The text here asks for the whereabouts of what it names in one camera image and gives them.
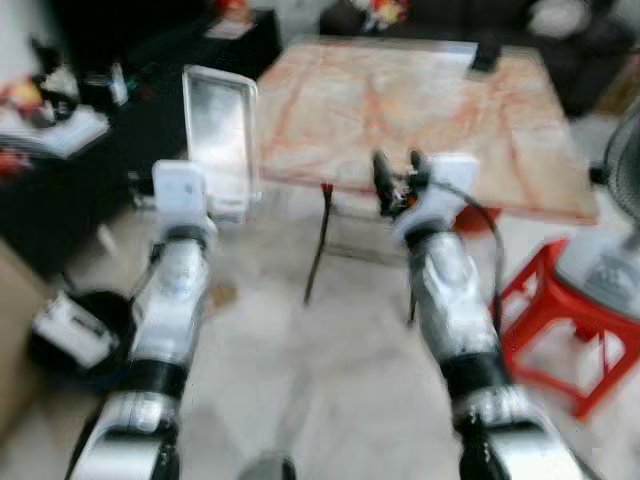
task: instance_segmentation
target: black cable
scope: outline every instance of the black cable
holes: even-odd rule
[[[493,237],[496,242],[496,258],[495,258],[495,277],[493,284],[493,327],[496,329],[496,333],[500,336],[500,328],[502,325],[502,299],[500,294],[502,293],[502,277],[504,275],[504,242],[502,241],[502,235],[498,230],[496,222],[489,215],[487,207],[482,205],[478,200],[462,190],[459,190],[448,183],[441,182],[429,182],[429,185],[438,187],[441,190],[445,190],[457,197],[462,198],[467,205],[473,207],[487,222]]]

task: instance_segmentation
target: red plastic stool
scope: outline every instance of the red plastic stool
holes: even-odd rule
[[[536,292],[530,297],[525,311],[503,334],[502,348],[514,377],[568,395],[575,400],[574,416],[583,421],[640,359],[640,323],[596,303],[557,277],[555,266],[568,242],[562,239],[542,247],[502,293],[504,303],[514,292],[527,296],[527,280],[536,275]],[[517,363],[518,353],[561,318],[571,318],[576,326],[576,336],[581,340],[590,341],[596,336],[600,339],[602,380],[588,395],[570,383]],[[613,368],[607,361],[606,332],[617,336],[625,349]]]

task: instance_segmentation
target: marble table top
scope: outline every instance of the marble table top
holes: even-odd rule
[[[595,196],[535,50],[505,49],[471,77],[475,44],[325,40],[290,47],[260,81],[267,179],[372,190],[371,153],[395,170],[408,151],[481,162],[473,194],[490,207],[591,221]]]

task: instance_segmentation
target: wall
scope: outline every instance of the wall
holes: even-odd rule
[[[51,40],[53,32],[44,0],[0,0],[0,85],[36,68],[29,35]]]

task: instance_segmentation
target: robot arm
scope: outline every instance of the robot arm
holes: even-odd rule
[[[66,480],[178,480],[180,402],[209,289],[212,229],[204,182],[189,162],[158,162],[161,237],[133,303],[126,374],[90,420]]]
[[[462,200],[427,189],[435,179],[468,191],[477,162],[455,156],[428,167],[414,152],[412,164],[409,191],[400,192],[377,155],[376,187],[382,214],[394,218],[395,234],[409,248],[421,333],[446,381],[463,445],[461,480],[583,480],[554,427],[510,378],[475,265],[449,231]]]

